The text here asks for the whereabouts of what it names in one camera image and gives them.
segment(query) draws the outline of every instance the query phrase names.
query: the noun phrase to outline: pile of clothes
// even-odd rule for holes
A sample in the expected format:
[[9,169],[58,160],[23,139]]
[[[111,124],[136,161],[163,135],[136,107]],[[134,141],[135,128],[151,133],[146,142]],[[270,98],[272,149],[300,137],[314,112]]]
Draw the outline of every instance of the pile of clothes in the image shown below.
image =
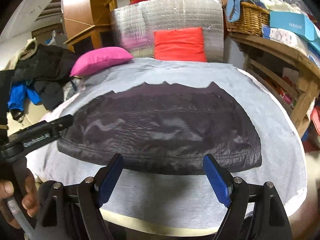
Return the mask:
[[62,87],[78,56],[68,49],[28,40],[24,49],[11,58],[5,69],[15,69],[8,108],[14,120],[23,117],[24,100],[42,103],[52,111],[64,101]]

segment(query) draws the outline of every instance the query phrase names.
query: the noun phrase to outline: blue box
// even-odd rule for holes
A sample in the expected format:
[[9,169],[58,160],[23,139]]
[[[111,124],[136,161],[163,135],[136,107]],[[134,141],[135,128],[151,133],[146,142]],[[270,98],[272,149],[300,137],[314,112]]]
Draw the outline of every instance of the blue box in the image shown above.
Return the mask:
[[308,16],[292,12],[270,11],[270,27],[294,32],[320,53],[320,31]]

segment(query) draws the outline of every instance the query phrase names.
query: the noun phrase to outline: foil insulation sheet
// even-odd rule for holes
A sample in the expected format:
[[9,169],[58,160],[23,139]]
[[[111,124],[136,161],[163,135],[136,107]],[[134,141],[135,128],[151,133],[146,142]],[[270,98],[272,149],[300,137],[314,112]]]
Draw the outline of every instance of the foil insulation sheet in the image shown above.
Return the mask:
[[223,59],[221,0],[149,0],[113,10],[119,45],[153,57],[154,31],[202,27],[208,62]]

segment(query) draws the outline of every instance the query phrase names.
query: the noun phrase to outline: dark folded garment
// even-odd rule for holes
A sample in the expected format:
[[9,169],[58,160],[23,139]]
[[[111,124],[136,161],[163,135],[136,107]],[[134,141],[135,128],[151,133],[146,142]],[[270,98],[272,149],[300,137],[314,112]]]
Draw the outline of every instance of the dark folded garment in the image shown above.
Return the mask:
[[208,153],[230,172],[262,163],[250,118],[214,82],[207,88],[144,83],[99,96],[75,113],[58,149],[100,165],[120,153],[126,169],[172,175],[204,174]]

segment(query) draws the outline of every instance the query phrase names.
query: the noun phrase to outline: red cushion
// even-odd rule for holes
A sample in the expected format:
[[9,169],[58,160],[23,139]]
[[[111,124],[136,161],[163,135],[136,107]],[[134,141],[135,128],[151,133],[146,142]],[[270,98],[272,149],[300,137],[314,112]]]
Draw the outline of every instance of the red cushion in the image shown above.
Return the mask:
[[155,59],[207,62],[202,28],[155,31]]

